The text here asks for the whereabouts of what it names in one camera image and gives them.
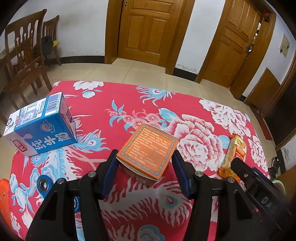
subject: white wall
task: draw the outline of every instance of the white wall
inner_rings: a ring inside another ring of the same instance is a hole
[[[44,21],[59,15],[57,39],[59,56],[105,55],[108,0],[28,0],[10,23],[47,8]],[[5,48],[4,32],[0,37]]]
[[[285,161],[286,170],[296,165],[296,136],[294,136],[286,145],[281,148]]]
[[[287,37],[290,42],[290,48],[288,54],[285,56],[280,52],[281,41],[283,39],[283,34]],[[290,68],[292,63],[294,53],[296,49],[296,41],[291,34],[290,30],[283,22],[283,20],[277,14],[276,24],[274,26],[274,32],[267,49],[267,52],[260,64],[257,72],[255,73],[253,79],[249,83],[248,87],[245,89],[243,96],[248,96],[252,89],[255,87],[260,77],[264,73],[265,69],[268,68],[273,75],[276,77],[277,81],[281,84]]]
[[[195,0],[176,68],[197,74],[215,35],[225,0]]]

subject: blue milk carton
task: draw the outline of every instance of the blue milk carton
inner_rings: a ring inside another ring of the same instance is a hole
[[[75,122],[62,92],[12,113],[3,136],[27,157],[77,142]]]

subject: black bag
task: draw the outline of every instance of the black bag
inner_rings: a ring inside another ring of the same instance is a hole
[[[42,54],[44,56],[49,56],[50,53],[52,52],[52,45],[53,45],[53,41],[51,36],[45,36],[41,38],[41,47],[42,47]],[[33,48],[33,54],[34,57],[37,57],[37,46],[35,45]]]

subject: red tablecloth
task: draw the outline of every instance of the red tablecloth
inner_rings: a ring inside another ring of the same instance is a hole
[[[189,95],[117,83],[61,81],[51,94],[60,91],[75,119],[78,143],[30,158],[19,152],[13,157],[11,220],[23,239],[43,201],[36,189],[39,175],[48,175],[53,182],[82,177],[104,162],[112,149],[120,149],[141,122],[178,137],[177,149],[184,160],[215,178],[229,138],[237,133],[247,144],[246,163],[268,174],[258,136],[249,117],[238,110]],[[215,238],[217,204],[214,197],[208,240]],[[183,240],[192,202],[182,195],[169,163],[162,179],[149,188],[119,168],[100,207],[111,240],[178,241]],[[75,217],[79,240],[84,240],[80,214]]]

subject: orange packaging box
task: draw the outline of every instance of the orange packaging box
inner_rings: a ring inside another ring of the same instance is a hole
[[[142,123],[116,157],[128,175],[152,186],[161,178],[177,143],[176,137]]]

